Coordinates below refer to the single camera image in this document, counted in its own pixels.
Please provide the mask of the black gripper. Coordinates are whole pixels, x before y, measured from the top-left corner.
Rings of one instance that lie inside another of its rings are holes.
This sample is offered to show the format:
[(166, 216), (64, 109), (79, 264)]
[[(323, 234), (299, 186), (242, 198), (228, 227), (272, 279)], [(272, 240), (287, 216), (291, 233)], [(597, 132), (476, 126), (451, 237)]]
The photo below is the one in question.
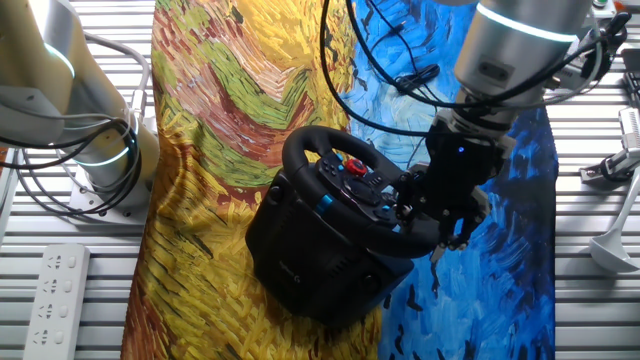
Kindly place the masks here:
[(404, 172), (395, 182), (395, 214), (402, 223), (425, 220), (426, 214), (443, 214), (436, 248), (430, 262), (437, 264), (447, 250), (464, 251), (472, 233), (490, 212), (487, 200), (472, 193), (501, 170), (513, 140), (451, 129), (436, 121), (429, 129), (430, 157), (425, 171)]

